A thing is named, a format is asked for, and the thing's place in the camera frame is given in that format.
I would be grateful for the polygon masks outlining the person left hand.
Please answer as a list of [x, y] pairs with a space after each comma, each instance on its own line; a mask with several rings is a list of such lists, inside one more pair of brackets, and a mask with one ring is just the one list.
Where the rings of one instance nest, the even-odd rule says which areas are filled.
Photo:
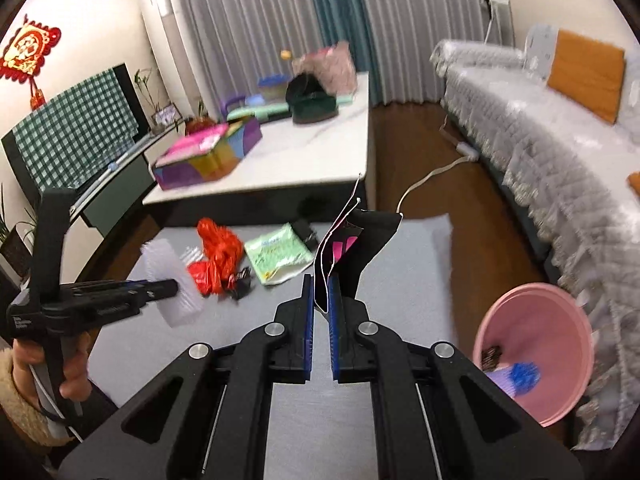
[[[75, 354], [64, 362], [65, 380], [60, 387], [61, 396], [74, 402], [85, 402], [91, 394], [92, 385], [88, 378], [88, 356], [92, 346], [89, 333], [77, 338]], [[38, 394], [32, 366], [44, 362], [44, 350], [39, 344], [29, 340], [15, 339], [12, 346], [13, 382], [18, 393], [34, 408], [38, 406]]]

